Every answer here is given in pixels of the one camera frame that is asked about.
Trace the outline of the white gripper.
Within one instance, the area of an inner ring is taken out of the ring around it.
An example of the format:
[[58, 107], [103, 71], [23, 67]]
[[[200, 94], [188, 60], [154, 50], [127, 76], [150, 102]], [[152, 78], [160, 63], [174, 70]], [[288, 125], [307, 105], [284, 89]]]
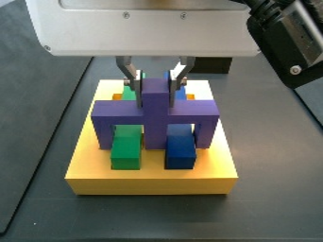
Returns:
[[183, 56], [170, 71], [170, 104], [195, 57], [254, 56], [248, 7], [231, 0], [26, 0], [40, 45], [56, 56], [118, 56], [142, 107], [143, 72], [131, 56]]

